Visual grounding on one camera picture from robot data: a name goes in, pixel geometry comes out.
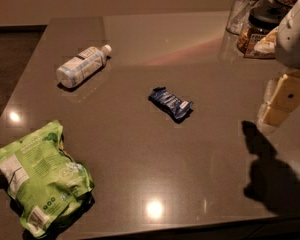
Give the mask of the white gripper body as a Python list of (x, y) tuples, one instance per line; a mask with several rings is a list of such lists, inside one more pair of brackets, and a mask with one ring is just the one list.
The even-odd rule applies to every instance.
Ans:
[(300, 0), (279, 24), (275, 54), (281, 64), (300, 69)]

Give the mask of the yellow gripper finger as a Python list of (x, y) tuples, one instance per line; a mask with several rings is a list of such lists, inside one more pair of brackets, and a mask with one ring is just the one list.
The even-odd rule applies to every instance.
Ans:
[(263, 103), (261, 104), (257, 115), (257, 128), (262, 134), (271, 134), (278, 128), (279, 111), (270, 104), (277, 84), (277, 78), (268, 81), (263, 97)]
[(278, 78), (270, 104), (279, 111), (279, 127), (300, 105), (300, 73), (284, 73)]

